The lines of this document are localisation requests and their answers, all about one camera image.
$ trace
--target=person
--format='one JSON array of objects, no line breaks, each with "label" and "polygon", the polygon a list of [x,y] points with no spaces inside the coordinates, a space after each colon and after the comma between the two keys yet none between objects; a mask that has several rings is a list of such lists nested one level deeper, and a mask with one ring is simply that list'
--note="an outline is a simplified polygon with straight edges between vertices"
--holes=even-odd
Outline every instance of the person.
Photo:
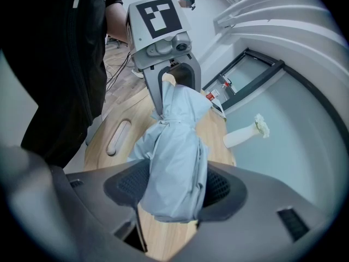
[{"label": "person", "polygon": [[178,3],[182,8],[191,8],[191,10],[194,10],[196,7],[194,6],[195,0],[178,0]]},{"label": "person", "polygon": [[101,115],[105,36],[127,42],[126,12],[122,0],[17,1],[0,1],[0,44],[38,105],[21,146],[63,168]]}]

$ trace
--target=wooden floor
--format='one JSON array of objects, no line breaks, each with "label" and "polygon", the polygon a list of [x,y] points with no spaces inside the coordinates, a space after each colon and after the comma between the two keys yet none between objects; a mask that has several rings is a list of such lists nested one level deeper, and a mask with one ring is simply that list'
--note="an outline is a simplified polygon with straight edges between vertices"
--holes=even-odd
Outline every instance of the wooden floor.
[{"label": "wooden floor", "polygon": [[[126,59],[129,51],[129,48],[124,43],[121,43],[119,48],[116,42],[110,42],[105,46],[104,63],[108,78],[111,78],[120,68],[120,65]],[[145,88],[146,84],[144,79],[138,78],[131,72],[133,67],[134,64],[132,60],[130,60],[110,90],[106,92],[105,102],[102,110],[103,120],[109,114],[115,104],[120,104],[126,101]],[[114,79],[107,84],[107,89],[113,82]]]}]

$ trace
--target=oval slot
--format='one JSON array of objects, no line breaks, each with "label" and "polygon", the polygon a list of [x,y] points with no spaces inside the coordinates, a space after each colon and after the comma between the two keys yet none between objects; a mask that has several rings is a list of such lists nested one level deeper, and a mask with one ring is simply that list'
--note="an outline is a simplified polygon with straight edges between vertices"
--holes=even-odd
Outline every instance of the oval slot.
[{"label": "oval slot", "polygon": [[120,123],[119,127],[115,131],[113,138],[111,139],[108,145],[107,154],[109,156],[116,155],[119,152],[127,137],[130,128],[131,123],[129,121],[124,120]]}]

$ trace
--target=black frame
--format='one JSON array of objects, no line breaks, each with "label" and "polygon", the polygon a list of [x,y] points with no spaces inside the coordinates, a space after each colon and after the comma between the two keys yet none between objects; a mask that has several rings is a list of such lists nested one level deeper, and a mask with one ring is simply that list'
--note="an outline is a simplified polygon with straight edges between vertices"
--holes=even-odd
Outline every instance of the black frame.
[{"label": "black frame", "polygon": [[203,89],[205,90],[206,88],[208,88],[216,80],[220,81],[223,84],[225,80],[222,75],[226,74],[229,70],[231,70],[246,55],[251,56],[259,61],[262,61],[268,64],[270,67],[236,93],[231,87],[227,88],[226,92],[229,95],[229,99],[226,102],[222,103],[223,110],[230,108],[232,105],[235,105],[237,102],[250,95],[254,90],[258,89],[260,86],[265,84],[285,65],[285,63],[282,60],[276,60],[270,56],[264,55],[260,52],[250,50],[249,48],[247,48],[242,53],[240,53],[232,62],[230,62],[217,76],[215,76],[209,83],[207,83]]}]

